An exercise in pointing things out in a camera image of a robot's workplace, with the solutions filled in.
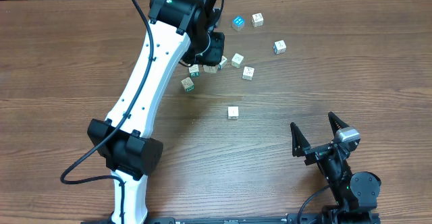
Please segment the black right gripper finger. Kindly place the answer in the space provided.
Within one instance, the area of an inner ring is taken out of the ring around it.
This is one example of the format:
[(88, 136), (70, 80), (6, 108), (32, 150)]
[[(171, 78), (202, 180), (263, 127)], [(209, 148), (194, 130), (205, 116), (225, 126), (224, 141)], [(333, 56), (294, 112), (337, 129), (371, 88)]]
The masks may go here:
[(290, 124), (290, 129), (292, 134), (292, 155), (294, 157), (303, 157), (311, 146), (294, 122)]
[(328, 113), (329, 122), (334, 136), (341, 136), (346, 132), (346, 128), (349, 127), (347, 123), (342, 121), (334, 112)]

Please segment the green top block number 4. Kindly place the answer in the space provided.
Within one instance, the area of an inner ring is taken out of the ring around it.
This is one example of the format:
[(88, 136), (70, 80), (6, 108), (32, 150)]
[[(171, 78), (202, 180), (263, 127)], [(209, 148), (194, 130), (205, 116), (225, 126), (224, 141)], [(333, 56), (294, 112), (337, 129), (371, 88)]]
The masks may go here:
[(203, 65), (203, 69), (206, 73), (210, 73), (210, 74), (216, 74), (218, 71), (218, 67), (217, 66), (208, 66), (208, 65)]

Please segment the wooden block green bottom side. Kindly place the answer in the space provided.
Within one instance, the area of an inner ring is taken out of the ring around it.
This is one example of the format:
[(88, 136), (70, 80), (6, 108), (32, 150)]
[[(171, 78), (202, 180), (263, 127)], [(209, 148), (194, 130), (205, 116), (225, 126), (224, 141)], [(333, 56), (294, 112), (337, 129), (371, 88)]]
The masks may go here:
[(194, 90), (194, 82), (190, 77), (187, 77), (181, 81), (182, 86), (186, 92)]

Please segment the wooden block yellow side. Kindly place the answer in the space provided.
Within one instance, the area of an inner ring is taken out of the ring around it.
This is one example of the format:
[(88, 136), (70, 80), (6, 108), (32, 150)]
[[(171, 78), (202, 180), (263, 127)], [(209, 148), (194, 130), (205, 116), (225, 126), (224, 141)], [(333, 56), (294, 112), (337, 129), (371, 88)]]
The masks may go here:
[(254, 75), (254, 68), (253, 67), (244, 67), (244, 71), (242, 73), (242, 78), (245, 80), (252, 80)]

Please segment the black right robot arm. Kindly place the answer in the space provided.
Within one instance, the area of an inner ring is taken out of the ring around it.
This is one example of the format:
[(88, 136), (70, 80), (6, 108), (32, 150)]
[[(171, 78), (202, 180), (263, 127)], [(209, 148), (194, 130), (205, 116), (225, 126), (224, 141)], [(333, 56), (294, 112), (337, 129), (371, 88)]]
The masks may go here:
[[(333, 140), (312, 147), (300, 128), (292, 122), (292, 155), (304, 157), (306, 165), (316, 164), (327, 185), (310, 197), (297, 213), (286, 215), (288, 223), (380, 223), (373, 210), (377, 208), (381, 180), (368, 171), (353, 173), (347, 162), (351, 152), (360, 143), (359, 131), (342, 121), (335, 113), (328, 113)], [(305, 214), (307, 204), (322, 192), (330, 189), (335, 205), (324, 206), (320, 213)]]

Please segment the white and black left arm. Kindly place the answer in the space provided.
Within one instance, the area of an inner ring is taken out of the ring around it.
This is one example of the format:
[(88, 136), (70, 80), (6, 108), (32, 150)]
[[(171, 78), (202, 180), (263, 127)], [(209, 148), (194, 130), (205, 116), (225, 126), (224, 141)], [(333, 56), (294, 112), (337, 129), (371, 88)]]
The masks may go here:
[(225, 36), (214, 29), (222, 10), (217, 0), (150, 0), (142, 50), (119, 100), (104, 120), (87, 130), (106, 160), (115, 184), (115, 208), (107, 223), (144, 223), (146, 184), (163, 143), (151, 137), (159, 103), (180, 63), (187, 67), (221, 62)]

